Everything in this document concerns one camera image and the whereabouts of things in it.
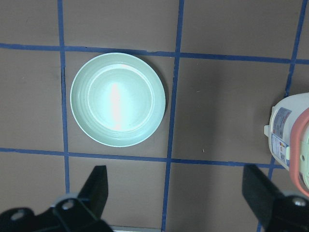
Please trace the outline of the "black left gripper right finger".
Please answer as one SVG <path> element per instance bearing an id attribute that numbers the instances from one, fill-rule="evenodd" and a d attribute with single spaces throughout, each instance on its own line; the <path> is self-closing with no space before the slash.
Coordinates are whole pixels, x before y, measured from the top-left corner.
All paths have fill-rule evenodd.
<path id="1" fill-rule="evenodd" d="M 243 168 L 242 195 L 263 227 L 269 227 L 275 202 L 285 195 L 254 164 Z"/>

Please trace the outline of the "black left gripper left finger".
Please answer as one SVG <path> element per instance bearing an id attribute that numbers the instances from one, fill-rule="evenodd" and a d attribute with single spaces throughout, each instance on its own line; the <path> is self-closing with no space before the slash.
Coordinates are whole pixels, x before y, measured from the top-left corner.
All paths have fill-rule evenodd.
<path id="1" fill-rule="evenodd" d="M 77 195 L 78 219 L 100 219 L 108 198 L 108 178 L 105 165 L 95 166 Z"/>

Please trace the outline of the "green plate near left arm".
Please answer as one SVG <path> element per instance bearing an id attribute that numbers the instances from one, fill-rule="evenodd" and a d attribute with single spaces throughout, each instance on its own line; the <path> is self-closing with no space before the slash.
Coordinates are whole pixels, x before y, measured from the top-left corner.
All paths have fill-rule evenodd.
<path id="1" fill-rule="evenodd" d="M 70 89 L 70 108 L 80 129 L 94 141 L 129 147 L 158 129 L 166 95 L 158 74 L 145 61 L 107 53 L 79 69 Z"/>

